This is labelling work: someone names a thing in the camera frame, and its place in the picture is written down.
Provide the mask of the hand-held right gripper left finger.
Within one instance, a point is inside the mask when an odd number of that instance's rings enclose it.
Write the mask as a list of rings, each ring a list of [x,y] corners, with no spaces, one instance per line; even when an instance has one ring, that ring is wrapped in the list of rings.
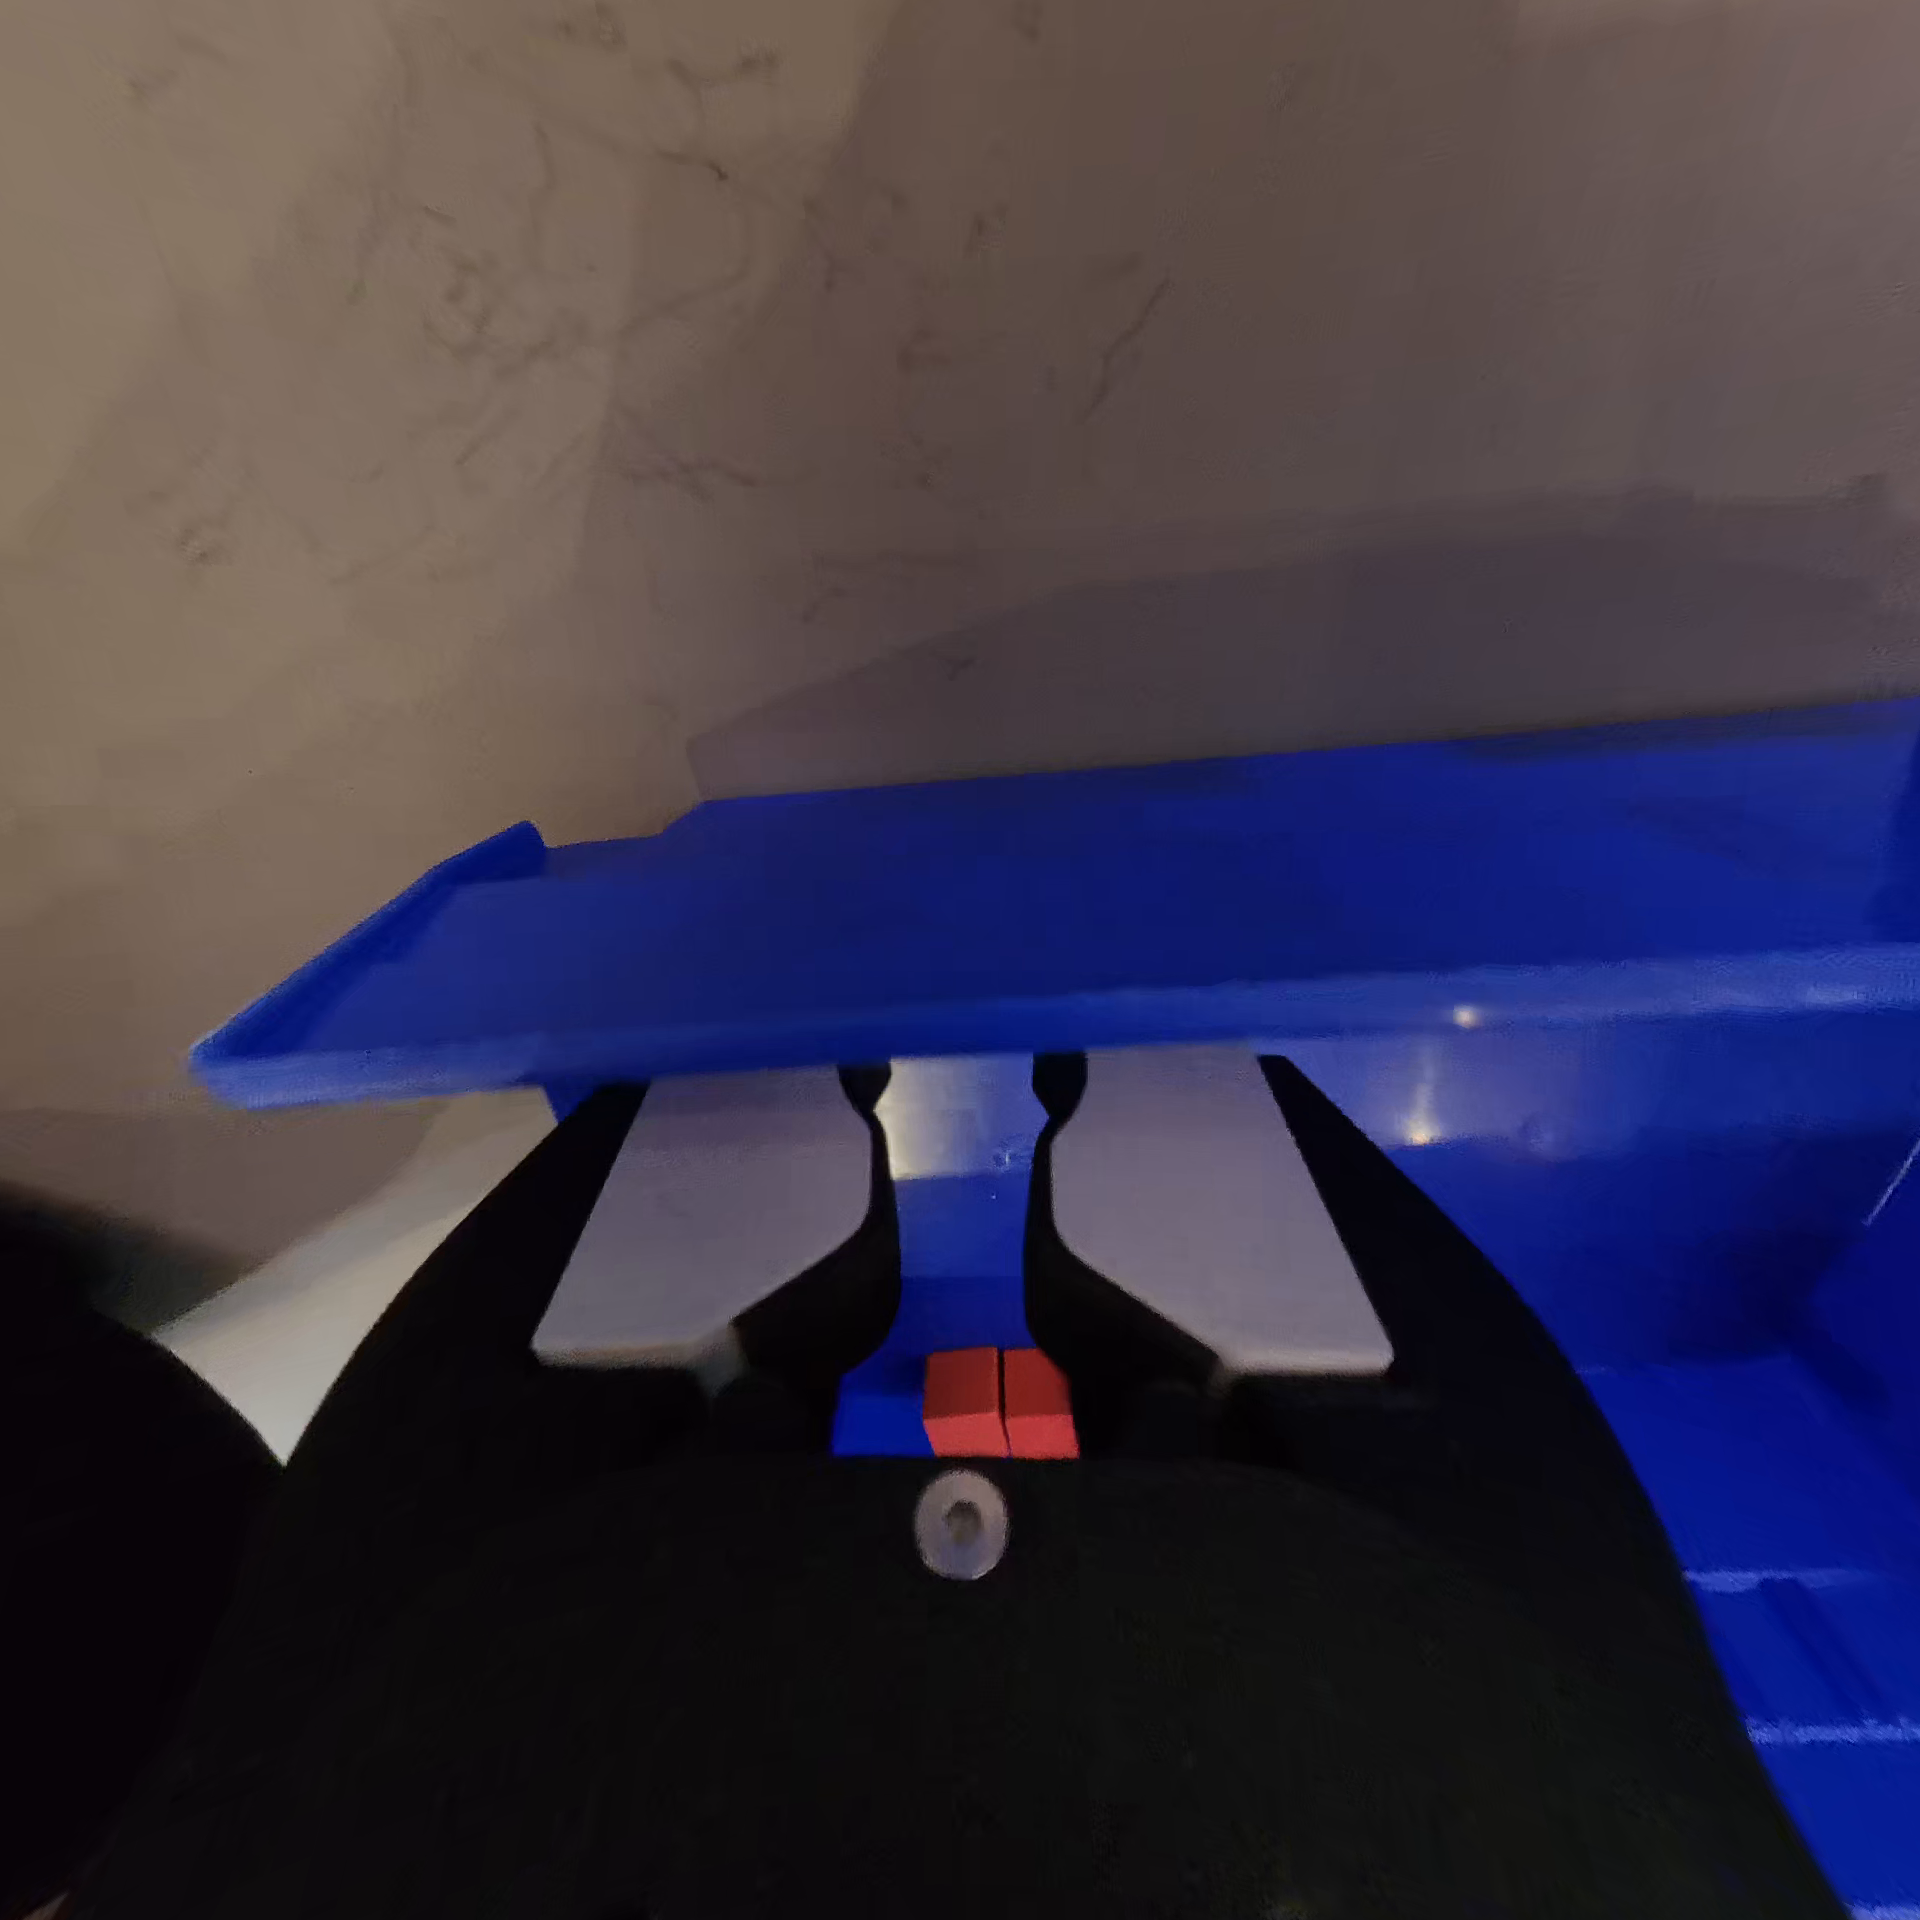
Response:
[[[655,1079],[532,1335],[574,1372],[766,1376],[811,1411],[903,1298],[892,1067]]]

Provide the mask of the red wooden cube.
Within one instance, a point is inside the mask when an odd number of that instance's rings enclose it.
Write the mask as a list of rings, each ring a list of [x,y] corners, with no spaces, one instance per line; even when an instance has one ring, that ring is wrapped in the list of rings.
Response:
[[[998,1354],[998,1403],[1010,1458],[1079,1458],[1069,1384],[1043,1352],[1006,1349]]]
[[[921,1427],[929,1450],[947,1458],[1007,1458],[1001,1405],[1001,1352],[935,1352],[923,1360]]]

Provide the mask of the blue plastic storage bin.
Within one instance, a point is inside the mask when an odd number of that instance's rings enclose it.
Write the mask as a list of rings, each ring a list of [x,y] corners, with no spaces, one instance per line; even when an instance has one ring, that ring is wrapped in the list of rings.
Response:
[[[527,823],[194,1044],[239,1108],[1260,1041],[1517,1284],[1789,1813],[1915,1915],[1915,700]]]

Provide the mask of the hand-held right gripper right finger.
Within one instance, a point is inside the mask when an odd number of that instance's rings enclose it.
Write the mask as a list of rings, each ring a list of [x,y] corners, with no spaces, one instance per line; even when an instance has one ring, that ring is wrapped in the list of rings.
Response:
[[[1363,1385],[1395,1347],[1254,1055],[1043,1055],[1025,1321],[1076,1419]]]

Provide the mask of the black rounded object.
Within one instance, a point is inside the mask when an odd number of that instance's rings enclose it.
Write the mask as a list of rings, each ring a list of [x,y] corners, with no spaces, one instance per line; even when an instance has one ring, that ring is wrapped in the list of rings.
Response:
[[[59,1216],[3,1226],[3,1913],[57,1906],[167,1747],[281,1465],[95,1298]]]

